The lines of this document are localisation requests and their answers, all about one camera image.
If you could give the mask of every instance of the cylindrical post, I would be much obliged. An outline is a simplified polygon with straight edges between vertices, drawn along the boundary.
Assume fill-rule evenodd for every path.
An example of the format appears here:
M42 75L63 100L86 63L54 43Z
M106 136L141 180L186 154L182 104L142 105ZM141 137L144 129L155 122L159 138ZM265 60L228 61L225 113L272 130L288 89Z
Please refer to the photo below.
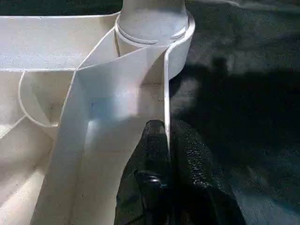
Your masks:
M169 45L188 28L184 0L123 0L118 27L134 42Z

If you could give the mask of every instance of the white plastic housing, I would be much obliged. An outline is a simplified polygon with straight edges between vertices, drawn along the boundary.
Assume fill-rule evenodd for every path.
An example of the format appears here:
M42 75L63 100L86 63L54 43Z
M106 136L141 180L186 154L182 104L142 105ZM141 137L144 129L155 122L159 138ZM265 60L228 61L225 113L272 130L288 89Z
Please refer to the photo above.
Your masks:
M194 20L170 46L150 46L120 34L117 16L0 17L0 225L113 224L145 123L164 121L169 139L169 79Z
M123 0L118 26L141 44L169 45L188 29L184 0Z

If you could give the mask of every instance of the dark cloth surface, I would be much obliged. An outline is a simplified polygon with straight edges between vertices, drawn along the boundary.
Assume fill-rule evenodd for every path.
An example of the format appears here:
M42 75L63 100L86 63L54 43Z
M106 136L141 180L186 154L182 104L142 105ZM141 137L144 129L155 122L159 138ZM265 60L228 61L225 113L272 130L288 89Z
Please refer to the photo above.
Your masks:
M231 4L244 8L187 2L196 31L186 67L170 81L171 113L200 133L249 225L300 224L299 3ZM120 9L121 0L0 2L1 15Z
M150 120L123 171L115 225L244 225L222 167L189 124Z

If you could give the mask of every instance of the dark background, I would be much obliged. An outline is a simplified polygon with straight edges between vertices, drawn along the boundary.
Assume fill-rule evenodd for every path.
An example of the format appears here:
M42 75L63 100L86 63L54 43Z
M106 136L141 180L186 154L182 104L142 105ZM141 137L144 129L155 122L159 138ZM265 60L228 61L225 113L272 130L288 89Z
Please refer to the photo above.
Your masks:
M231 3L187 1L196 30L170 81L171 114L203 137L249 225L300 224L300 4ZM5 0L0 15L110 14L121 5Z

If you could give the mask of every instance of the gloved hand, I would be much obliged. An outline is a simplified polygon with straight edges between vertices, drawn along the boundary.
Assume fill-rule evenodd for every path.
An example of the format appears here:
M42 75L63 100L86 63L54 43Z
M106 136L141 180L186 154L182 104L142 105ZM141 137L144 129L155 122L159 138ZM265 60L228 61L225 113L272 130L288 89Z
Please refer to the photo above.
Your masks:
M222 170L200 135L183 121L149 121L117 194L115 225L245 224Z

